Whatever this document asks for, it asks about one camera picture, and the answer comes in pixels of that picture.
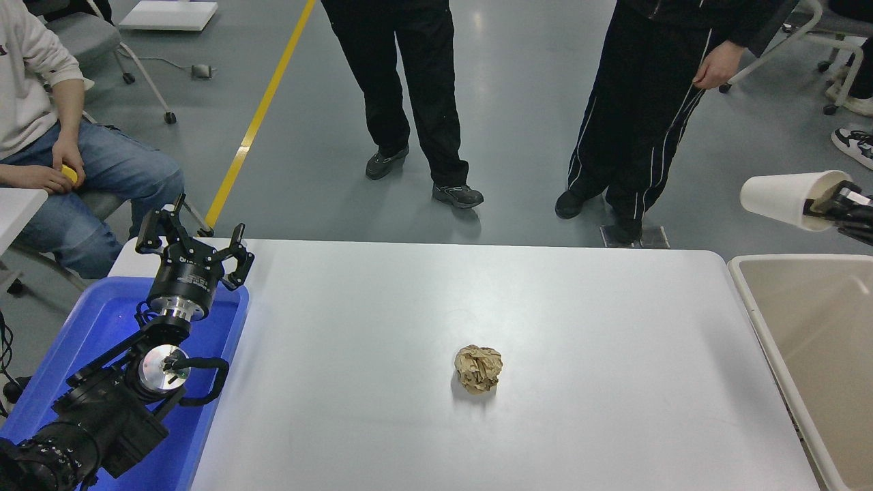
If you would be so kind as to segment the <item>person's left hand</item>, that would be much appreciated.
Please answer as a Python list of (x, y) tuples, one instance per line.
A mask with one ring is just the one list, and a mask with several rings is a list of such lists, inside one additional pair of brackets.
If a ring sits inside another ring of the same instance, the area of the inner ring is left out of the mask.
[(78, 183), (74, 188), (77, 190), (85, 182), (85, 170), (75, 139), (59, 138), (52, 146), (52, 168), (60, 170), (63, 166), (69, 170), (74, 170), (78, 175)]
[(702, 60), (692, 79), (692, 86), (700, 90), (709, 90), (726, 84), (738, 72), (744, 50), (744, 46), (734, 44), (730, 40), (723, 41)]

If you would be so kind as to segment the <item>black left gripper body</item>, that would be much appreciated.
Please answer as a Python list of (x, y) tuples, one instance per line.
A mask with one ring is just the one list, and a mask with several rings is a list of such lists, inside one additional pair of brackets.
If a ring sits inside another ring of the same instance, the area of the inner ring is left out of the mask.
[(220, 263), (208, 264), (203, 256), (190, 260), (181, 252), (164, 250), (147, 302), (150, 308), (159, 310), (165, 299), (178, 297), (193, 302), (201, 310), (208, 310), (222, 276), (224, 267)]

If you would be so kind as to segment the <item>person's right hand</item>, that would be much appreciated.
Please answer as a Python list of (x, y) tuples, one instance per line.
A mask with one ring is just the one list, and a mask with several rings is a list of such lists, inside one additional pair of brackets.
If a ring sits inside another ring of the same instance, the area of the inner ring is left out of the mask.
[(46, 166), (26, 166), (19, 186), (26, 189), (44, 190), (49, 194), (67, 194), (74, 190), (78, 175), (63, 166), (60, 170)]

